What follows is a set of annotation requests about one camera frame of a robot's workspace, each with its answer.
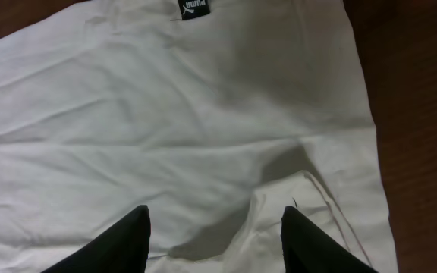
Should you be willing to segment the white printed t-shirt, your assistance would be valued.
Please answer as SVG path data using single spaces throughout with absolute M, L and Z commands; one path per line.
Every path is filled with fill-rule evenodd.
M 341 1 L 89 1 L 0 39 L 0 272 L 138 205 L 150 272 L 282 272 L 295 206 L 398 270 Z

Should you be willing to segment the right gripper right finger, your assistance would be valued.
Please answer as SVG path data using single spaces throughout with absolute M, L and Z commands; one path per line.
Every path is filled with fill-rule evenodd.
M 376 273 L 293 206 L 281 218 L 286 273 Z

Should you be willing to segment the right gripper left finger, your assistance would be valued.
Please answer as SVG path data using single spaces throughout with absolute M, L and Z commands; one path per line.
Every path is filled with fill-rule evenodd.
M 144 273 L 150 235 L 149 209 L 138 206 L 86 246 L 42 273 Z

